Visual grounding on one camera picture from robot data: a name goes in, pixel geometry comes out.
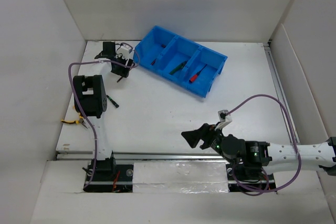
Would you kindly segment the red-handled screwdriver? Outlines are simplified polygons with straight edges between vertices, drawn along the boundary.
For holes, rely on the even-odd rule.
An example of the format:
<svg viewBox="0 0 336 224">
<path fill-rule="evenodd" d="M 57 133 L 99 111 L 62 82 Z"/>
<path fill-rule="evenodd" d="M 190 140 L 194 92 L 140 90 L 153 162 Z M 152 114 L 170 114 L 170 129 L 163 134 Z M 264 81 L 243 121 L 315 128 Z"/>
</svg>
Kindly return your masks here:
<svg viewBox="0 0 336 224">
<path fill-rule="evenodd" d="M 190 79 L 189 79 L 189 83 L 193 83 L 198 76 L 201 74 L 201 72 L 205 69 L 207 65 L 205 65 L 202 69 L 200 69 L 196 74 L 194 74 Z"/>
</svg>

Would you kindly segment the green-handled cutting pliers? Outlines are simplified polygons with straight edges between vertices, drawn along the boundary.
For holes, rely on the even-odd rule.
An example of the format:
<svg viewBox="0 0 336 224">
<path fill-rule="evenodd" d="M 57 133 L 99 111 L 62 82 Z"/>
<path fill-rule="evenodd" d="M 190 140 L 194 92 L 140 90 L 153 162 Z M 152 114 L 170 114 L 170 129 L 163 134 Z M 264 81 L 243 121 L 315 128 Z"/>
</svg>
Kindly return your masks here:
<svg viewBox="0 0 336 224">
<path fill-rule="evenodd" d="M 187 64 L 187 61 L 181 62 L 173 70 L 170 71 L 170 75 L 174 75 L 176 72 L 182 70 L 185 67 L 186 64 Z"/>
</svg>

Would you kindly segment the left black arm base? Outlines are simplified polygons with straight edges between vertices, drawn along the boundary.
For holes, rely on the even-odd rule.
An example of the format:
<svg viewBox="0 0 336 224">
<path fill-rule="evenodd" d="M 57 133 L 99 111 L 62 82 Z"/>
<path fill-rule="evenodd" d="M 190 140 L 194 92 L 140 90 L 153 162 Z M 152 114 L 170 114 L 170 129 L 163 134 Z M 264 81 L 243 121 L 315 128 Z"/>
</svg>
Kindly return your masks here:
<svg viewBox="0 0 336 224">
<path fill-rule="evenodd" d="M 83 190 L 86 193 L 131 193 L 133 192 L 134 163 L 119 162 L 114 157 L 104 161 L 94 160 L 83 167 L 86 173 Z"/>
</svg>

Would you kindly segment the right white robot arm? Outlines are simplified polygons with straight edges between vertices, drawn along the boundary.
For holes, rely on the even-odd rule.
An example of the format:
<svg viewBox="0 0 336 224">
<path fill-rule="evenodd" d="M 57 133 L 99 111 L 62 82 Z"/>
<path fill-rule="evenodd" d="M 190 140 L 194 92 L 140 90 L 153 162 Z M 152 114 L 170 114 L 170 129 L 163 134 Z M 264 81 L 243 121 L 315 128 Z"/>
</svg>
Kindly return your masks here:
<svg viewBox="0 0 336 224">
<path fill-rule="evenodd" d="M 236 166 L 238 172 L 255 178 L 264 169 L 267 174 L 292 170 L 324 171 L 335 176 L 335 140 L 313 145 L 280 145 L 269 142 L 246 141 L 224 135 L 227 123 L 203 124 L 199 129 L 184 131 L 182 137 L 191 148 L 203 141 L 201 149 L 211 148 L 218 155 Z"/>
</svg>

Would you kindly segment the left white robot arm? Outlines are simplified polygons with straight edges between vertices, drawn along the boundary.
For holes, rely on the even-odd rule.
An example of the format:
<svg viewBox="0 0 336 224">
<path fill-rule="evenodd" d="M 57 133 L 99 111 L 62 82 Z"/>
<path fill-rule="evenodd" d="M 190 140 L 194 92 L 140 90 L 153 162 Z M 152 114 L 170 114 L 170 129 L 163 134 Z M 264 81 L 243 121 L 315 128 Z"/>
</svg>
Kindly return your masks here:
<svg viewBox="0 0 336 224">
<path fill-rule="evenodd" d="M 110 73 L 122 78 L 128 77 L 129 71 L 137 65 L 132 59 L 133 52 L 134 48 L 127 42 L 104 41 L 101 52 L 94 57 L 94 60 L 74 62 L 68 67 L 75 110 L 92 130 L 93 159 L 84 169 L 89 176 L 99 171 L 105 180 L 112 180 L 117 175 L 104 121 L 109 101 L 104 78 Z"/>
</svg>

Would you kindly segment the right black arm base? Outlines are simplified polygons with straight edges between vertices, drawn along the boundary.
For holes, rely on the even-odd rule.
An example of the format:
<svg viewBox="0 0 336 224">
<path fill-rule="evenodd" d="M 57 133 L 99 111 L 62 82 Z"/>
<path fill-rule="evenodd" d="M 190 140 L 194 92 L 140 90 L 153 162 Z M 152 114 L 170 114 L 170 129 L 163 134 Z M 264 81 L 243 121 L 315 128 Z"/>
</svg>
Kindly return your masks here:
<svg viewBox="0 0 336 224">
<path fill-rule="evenodd" d="M 226 164 L 226 174 L 228 179 L 228 190 L 230 193 L 233 192 L 245 192 L 248 190 L 237 185 L 236 181 L 232 176 L 232 165 Z M 259 189 L 265 189 L 267 185 L 266 176 L 262 172 L 252 172 L 251 175 L 248 175 L 245 171 L 240 168 L 235 168 L 235 176 L 237 179 L 246 186 L 255 186 Z"/>
</svg>

